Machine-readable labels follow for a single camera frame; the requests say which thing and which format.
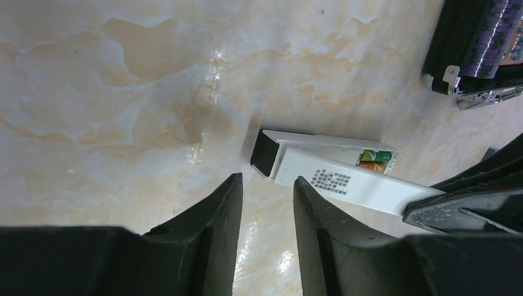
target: orange object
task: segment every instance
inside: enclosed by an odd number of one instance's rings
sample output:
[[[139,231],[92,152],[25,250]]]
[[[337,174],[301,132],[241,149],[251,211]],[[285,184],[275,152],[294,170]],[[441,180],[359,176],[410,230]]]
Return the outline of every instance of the orange object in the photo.
[[[383,173],[385,171],[385,164],[382,162],[360,162],[358,167],[366,168],[367,170]]]

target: green battery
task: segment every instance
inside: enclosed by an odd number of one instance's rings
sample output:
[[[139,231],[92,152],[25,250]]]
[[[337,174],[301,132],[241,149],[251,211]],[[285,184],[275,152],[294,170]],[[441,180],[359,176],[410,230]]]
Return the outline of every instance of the green battery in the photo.
[[[391,159],[392,153],[389,151],[364,150],[363,154],[360,155],[362,162],[388,162]]]

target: beige marble pattern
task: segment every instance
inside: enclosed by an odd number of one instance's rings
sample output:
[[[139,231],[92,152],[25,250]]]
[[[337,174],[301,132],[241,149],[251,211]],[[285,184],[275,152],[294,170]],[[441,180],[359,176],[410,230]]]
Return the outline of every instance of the beige marble pattern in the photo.
[[[0,0],[0,224],[145,232],[242,171],[234,294],[301,295],[292,192],[248,164],[260,125],[382,141],[421,184],[523,131],[522,100],[460,112],[421,86],[441,5]]]

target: marble tile surface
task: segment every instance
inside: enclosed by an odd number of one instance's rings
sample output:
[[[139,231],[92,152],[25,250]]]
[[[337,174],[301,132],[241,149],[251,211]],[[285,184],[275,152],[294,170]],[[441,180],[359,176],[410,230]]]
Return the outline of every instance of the marble tile surface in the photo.
[[[142,233],[242,171],[234,294],[301,295],[292,192],[248,164],[261,125],[382,141],[421,184],[523,131],[522,100],[460,112],[421,85],[441,5],[0,0],[0,224]]]

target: marble floor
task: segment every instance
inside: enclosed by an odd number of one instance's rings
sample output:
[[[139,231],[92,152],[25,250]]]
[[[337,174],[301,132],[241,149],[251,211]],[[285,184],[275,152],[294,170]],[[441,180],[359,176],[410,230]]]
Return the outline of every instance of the marble floor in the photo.
[[[421,184],[523,131],[523,100],[460,112],[422,87],[441,5],[0,0],[0,224],[143,233],[241,171],[234,294],[301,295],[292,192],[248,163],[260,126],[382,141]]]

